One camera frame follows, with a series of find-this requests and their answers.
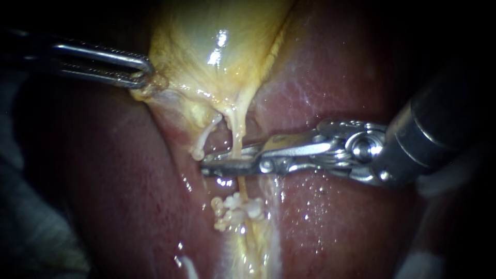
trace cluster of white nodules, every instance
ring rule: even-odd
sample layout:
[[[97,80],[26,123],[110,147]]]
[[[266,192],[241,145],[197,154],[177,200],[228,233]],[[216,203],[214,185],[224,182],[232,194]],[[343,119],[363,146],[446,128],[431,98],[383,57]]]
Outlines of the cluster of white nodules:
[[[215,197],[210,202],[215,214],[214,228],[219,231],[234,231],[244,234],[242,224],[248,219],[261,221],[265,219],[264,201],[261,198],[242,200],[239,192],[224,201]]]

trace gray instrument shaft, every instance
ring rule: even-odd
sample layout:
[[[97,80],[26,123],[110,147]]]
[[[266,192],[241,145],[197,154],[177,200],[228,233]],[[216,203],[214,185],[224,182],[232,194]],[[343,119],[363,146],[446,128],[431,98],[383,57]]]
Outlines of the gray instrument shaft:
[[[475,138],[475,95],[460,66],[444,69],[390,123],[371,171],[394,189],[453,160]]]

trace forceps jaw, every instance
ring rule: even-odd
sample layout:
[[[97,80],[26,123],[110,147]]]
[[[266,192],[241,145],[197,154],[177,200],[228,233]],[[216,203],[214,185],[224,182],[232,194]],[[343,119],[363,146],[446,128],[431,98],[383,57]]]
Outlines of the forceps jaw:
[[[154,73],[145,55],[101,45],[2,28],[1,62],[14,68],[90,80],[129,89],[143,88]]]
[[[205,176],[247,176],[257,174],[287,175],[304,169],[320,169],[310,156],[332,147],[329,142],[314,142],[318,131],[299,134],[279,134],[266,142],[242,149],[245,159],[232,159],[231,152],[210,154],[202,160],[200,169]]]

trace metal pivot screw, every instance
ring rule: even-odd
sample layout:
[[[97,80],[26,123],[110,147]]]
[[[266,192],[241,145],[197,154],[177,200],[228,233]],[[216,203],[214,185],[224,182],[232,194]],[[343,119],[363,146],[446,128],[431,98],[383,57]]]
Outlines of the metal pivot screw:
[[[379,178],[386,182],[388,181],[390,178],[391,178],[391,174],[389,174],[387,171],[384,171],[382,170],[380,173],[379,173]]]
[[[270,173],[274,169],[274,164],[270,160],[262,160],[259,166],[260,171],[264,174]]]

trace laparoscopic forceps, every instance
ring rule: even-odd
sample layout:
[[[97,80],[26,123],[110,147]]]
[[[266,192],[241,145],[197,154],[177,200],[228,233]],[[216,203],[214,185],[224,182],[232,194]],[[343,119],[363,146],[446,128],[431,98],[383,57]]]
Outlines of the laparoscopic forceps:
[[[5,27],[1,37],[0,62],[19,70],[129,89],[144,87],[154,72],[147,56],[98,44]]]

